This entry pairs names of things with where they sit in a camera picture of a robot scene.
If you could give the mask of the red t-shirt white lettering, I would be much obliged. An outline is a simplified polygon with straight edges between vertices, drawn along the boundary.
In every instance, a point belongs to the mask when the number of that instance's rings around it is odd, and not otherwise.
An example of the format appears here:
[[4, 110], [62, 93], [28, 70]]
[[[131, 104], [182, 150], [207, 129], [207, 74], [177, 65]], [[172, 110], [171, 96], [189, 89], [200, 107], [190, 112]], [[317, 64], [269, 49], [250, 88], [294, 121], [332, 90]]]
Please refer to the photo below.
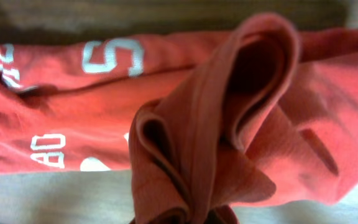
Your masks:
[[333, 204], [358, 183], [358, 29], [0, 45], [0, 174], [132, 171], [135, 223]]

